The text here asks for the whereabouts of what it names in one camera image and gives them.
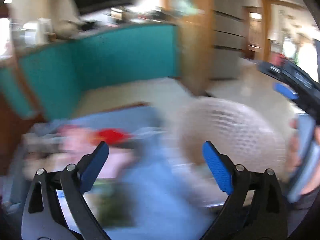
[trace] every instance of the person's hand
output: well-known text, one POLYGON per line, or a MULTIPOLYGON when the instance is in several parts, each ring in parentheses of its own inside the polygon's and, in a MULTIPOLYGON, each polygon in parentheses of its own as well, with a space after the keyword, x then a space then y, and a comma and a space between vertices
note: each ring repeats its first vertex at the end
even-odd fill
MULTIPOLYGON (((293 120, 293 122, 291 123, 291 127, 294 129, 297 128, 296 120, 293 120)), ((316 127, 315 129, 315 140, 320 145, 320 127, 316 127)), ((288 156, 287 156, 287 162, 286 162, 286 170, 288 172, 293 172, 298 166, 301 165, 301 160, 297 154, 298 149, 299 149, 299 139, 298 139, 297 133, 295 133, 291 137, 290 143, 289 143, 288 156)), ((316 167, 313 177, 308 182, 308 184, 302 189, 300 194, 301 195, 308 194, 319 186, 320 186, 320 161, 318 166, 316 167)))

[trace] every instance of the teal cabinet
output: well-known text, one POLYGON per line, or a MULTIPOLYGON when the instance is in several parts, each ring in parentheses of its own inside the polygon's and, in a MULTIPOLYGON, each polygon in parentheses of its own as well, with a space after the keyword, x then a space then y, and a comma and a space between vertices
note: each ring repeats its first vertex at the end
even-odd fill
POLYGON ((176 26, 144 25, 78 41, 74 64, 83 91, 178 76, 176 26))
MULTIPOLYGON (((178 76, 176 26, 134 25, 53 44, 25 56, 20 65, 48 120, 69 118, 82 93, 136 80, 178 76)), ((8 74, 0 78, 6 82, 8 74)), ((12 81, 2 89, 16 111, 30 107, 12 81)))
POLYGON ((0 68, 0 88, 1 93, 19 116, 28 117, 33 114, 31 106, 8 68, 0 68))
POLYGON ((76 108, 81 90, 69 44, 52 46, 20 60, 32 90, 49 120, 68 118, 76 108))

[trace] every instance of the bright window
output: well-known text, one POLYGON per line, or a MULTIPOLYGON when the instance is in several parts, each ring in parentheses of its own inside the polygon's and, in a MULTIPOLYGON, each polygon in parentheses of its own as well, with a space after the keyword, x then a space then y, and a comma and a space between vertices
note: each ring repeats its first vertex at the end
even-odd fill
POLYGON ((260 13, 250 13, 250 18, 262 20, 262 15, 260 13))
POLYGON ((283 54, 287 58, 294 58, 296 53, 296 45, 293 43, 291 38, 285 38, 283 43, 283 54))
MULTIPOLYGON (((11 3, 12 0, 5 0, 4 3, 11 3)), ((7 42, 10 38, 9 19, 0 19, 0 56, 7 50, 7 42)))
POLYGON ((317 51, 311 43, 305 43, 299 50, 298 66, 318 82, 317 51))

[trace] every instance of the person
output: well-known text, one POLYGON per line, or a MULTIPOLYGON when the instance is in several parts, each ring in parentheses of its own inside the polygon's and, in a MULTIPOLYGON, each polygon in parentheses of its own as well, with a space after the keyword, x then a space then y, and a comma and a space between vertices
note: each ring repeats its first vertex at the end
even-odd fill
MULTIPOLYGON (((291 127, 296 129, 296 120, 292 121, 291 127)), ((320 145, 320 127, 316 127, 315 140, 320 145)), ((299 139, 298 134, 295 133, 289 142, 287 151, 286 170, 287 172, 293 172, 297 167, 301 165, 301 159, 298 157, 299 139)), ((314 171, 313 177, 308 184, 301 191, 301 198, 298 202, 288 203, 288 235, 290 235, 296 227, 303 220, 311 205, 313 204, 320 189, 320 162, 314 171)))

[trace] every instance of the floor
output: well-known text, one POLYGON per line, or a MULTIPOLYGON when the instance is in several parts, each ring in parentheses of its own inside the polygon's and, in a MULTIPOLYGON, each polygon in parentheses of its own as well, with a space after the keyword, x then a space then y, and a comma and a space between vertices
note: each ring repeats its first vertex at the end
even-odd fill
POLYGON ((239 59, 242 74, 237 80, 212 81, 207 93, 252 107, 287 141, 290 120, 299 110, 272 88, 275 80, 257 70, 257 64, 239 59))
MULTIPOLYGON (((256 70, 257 65, 239 59, 242 75, 237 80, 212 81, 207 93, 245 104, 260 113, 287 141, 292 134, 290 120, 299 110, 272 89, 274 79, 256 70)), ((73 118, 137 102, 156 107, 167 125, 174 124, 179 109, 193 96, 177 80, 160 78, 90 90, 82 97, 73 118)))
POLYGON ((185 87, 171 78, 136 81, 86 92, 72 117, 148 102, 158 109, 167 124, 172 124, 177 119, 179 109, 193 99, 185 87))

